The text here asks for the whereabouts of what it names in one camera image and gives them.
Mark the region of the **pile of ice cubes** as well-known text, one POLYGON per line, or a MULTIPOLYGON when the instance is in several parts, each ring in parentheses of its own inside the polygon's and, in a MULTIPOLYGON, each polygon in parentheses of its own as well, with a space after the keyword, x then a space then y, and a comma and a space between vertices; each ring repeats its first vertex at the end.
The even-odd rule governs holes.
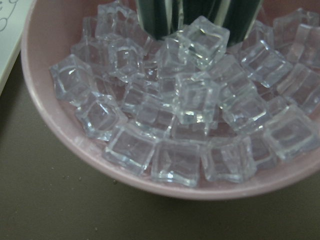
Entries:
POLYGON ((74 106, 102 157, 153 182, 242 183, 320 146, 308 117, 320 77, 277 51, 259 21, 229 48, 209 15, 178 17, 157 39, 127 3, 99 5, 81 40, 50 67, 55 96, 74 106))

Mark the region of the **pink bowl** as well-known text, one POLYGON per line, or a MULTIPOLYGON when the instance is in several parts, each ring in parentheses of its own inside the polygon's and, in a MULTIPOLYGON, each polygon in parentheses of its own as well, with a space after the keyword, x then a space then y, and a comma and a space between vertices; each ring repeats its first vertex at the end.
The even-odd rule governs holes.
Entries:
POLYGON ((35 0, 32 2, 21 40, 21 64, 31 99, 56 137, 93 168, 112 179, 154 194, 187 200, 228 200, 272 192, 316 173, 320 152, 314 150, 275 168, 259 171, 244 183, 206 182, 197 188, 152 181, 116 166, 102 156, 106 143, 86 137, 75 108, 56 99, 50 66, 70 53, 81 39, 82 19, 97 13, 98 0, 35 0))

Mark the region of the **cream serving tray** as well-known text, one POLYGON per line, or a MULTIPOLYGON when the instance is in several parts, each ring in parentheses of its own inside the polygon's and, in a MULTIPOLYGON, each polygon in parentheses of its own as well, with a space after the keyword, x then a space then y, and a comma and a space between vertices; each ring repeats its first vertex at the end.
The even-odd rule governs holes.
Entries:
POLYGON ((0 0, 0 90, 3 91, 21 50, 31 0, 0 0))

